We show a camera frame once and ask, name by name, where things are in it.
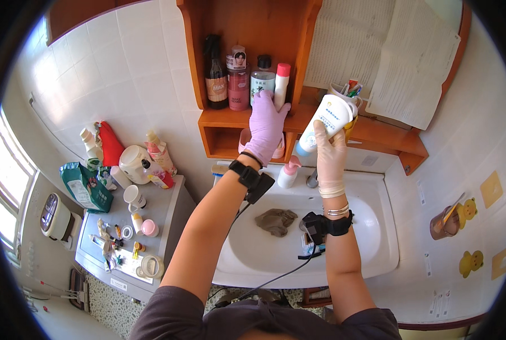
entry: person's hand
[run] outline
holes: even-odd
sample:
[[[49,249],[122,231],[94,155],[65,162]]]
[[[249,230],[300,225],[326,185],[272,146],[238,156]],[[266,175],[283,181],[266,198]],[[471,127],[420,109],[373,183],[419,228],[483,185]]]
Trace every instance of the person's hand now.
[[[317,142],[317,181],[319,193],[327,199],[345,193],[343,181],[345,156],[348,147],[345,145],[345,131],[338,131],[332,144],[326,137],[325,125],[321,120],[313,122]]]
[[[258,158],[263,166],[268,165],[284,130],[284,120],[290,110],[290,103],[285,103],[280,111],[276,111],[268,90],[257,92],[253,97],[253,111],[249,117],[251,140],[245,148]]]

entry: wooden shelf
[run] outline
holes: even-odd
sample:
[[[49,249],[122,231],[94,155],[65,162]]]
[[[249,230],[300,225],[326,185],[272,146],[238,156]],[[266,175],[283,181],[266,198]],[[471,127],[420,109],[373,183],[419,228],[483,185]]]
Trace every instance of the wooden shelf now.
[[[322,0],[176,0],[183,14],[189,65],[196,103],[202,109],[198,120],[200,135],[209,158],[234,159],[238,155],[240,131],[249,127],[251,108],[242,112],[229,108],[210,109],[204,82],[203,43],[208,34],[219,34],[222,64],[224,55],[234,44],[246,48],[250,65],[257,55],[270,54],[273,66],[278,62],[291,65],[287,101],[292,104],[284,122],[285,156],[277,163],[287,163],[294,144],[304,131],[319,103],[317,90],[303,86],[317,14]],[[448,79],[445,93],[461,62],[471,12],[464,5],[461,18],[461,44]],[[360,144],[350,147],[394,154],[400,158],[407,175],[429,156],[419,136],[419,129],[406,129],[363,116],[364,107],[352,130],[346,136]]]

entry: white sink basin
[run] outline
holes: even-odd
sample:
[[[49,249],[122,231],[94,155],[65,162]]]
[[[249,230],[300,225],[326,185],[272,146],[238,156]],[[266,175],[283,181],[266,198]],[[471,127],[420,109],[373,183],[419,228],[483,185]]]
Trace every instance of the white sink basin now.
[[[269,165],[264,172],[277,180],[280,165]],[[294,186],[282,189],[275,183],[256,204],[251,205],[234,223],[225,241],[213,283],[234,287],[256,287],[305,260],[302,255],[299,221],[309,212],[322,213],[317,189],[306,186],[313,169],[299,169]],[[399,260],[397,234],[383,175],[346,172],[345,191],[355,214],[353,229],[357,237],[364,278],[388,273]],[[282,238],[257,227],[255,217],[271,208],[290,209],[298,218]],[[325,255],[317,256],[293,274],[274,281],[266,288],[308,288],[327,286]]]

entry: rice cooker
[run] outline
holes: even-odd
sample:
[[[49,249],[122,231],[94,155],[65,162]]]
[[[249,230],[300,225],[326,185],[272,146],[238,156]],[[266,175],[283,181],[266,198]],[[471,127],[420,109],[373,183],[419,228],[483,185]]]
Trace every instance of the rice cooker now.
[[[125,173],[129,180],[136,184],[149,183],[149,178],[144,174],[144,167],[141,165],[141,160],[152,162],[148,151],[137,145],[127,147],[119,158],[119,168]]]
[[[65,248],[72,250],[72,247],[77,245],[77,235],[82,223],[81,216],[71,212],[62,203],[59,195],[49,195],[40,217],[41,232],[45,236],[60,241]]]

